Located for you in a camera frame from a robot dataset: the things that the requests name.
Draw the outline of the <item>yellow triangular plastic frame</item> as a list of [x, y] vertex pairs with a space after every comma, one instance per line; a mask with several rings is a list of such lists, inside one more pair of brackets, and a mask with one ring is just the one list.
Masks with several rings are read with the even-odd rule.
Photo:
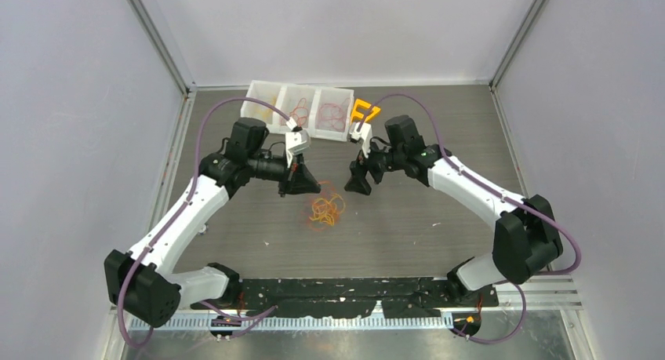
[[372, 106], [370, 102], [362, 99], [355, 99], [350, 115], [350, 121], [360, 122], [362, 119], [365, 119], [365, 122], [370, 122], [380, 112], [381, 112], [380, 107]]

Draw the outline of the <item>white three-compartment bin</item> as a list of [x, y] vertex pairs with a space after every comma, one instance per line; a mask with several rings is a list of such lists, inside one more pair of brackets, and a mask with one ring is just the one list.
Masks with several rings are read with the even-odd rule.
[[246, 96], [280, 109], [313, 138], [347, 140], [354, 104], [351, 89], [254, 80]]

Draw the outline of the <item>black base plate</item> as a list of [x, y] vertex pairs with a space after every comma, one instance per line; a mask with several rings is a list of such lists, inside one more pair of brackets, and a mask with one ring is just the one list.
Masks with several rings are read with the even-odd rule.
[[491, 286], [462, 296], [434, 277], [245, 278], [209, 303], [250, 316], [276, 307], [271, 315], [277, 318], [365, 318], [376, 306], [386, 318], [430, 318], [442, 308], [499, 305]]

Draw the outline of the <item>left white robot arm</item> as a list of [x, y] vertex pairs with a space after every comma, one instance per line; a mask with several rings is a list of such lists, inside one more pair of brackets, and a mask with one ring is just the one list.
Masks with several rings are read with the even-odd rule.
[[250, 180], [274, 181], [278, 194], [317, 194], [320, 183], [304, 164], [309, 134], [289, 120], [285, 150], [275, 155], [263, 148], [269, 131], [256, 118], [240, 118], [223, 148], [205, 156], [166, 215], [130, 250], [113, 250], [104, 261], [107, 291], [118, 309], [158, 328], [183, 307], [213, 300], [233, 307], [241, 296], [238, 273], [212, 263], [177, 274], [174, 267], [209, 219]]

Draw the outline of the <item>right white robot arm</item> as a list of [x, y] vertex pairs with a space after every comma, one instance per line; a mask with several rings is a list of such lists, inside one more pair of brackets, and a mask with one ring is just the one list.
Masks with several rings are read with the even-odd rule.
[[345, 190], [370, 195], [367, 179], [380, 183], [383, 175], [402, 171], [426, 187], [442, 192], [468, 208], [493, 230], [492, 250], [454, 267], [446, 276], [449, 298], [468, 305], [479, 289], [508, 281], [520, 285], [563, 253], [548, 200], [524, 198], [467, 169], [437, 144], [427, 145], [408, 115], [386, 121], [388, 138], [372, 134], [370, 125], [354, 123], [348, 139], [360, 144], [350, 164]]

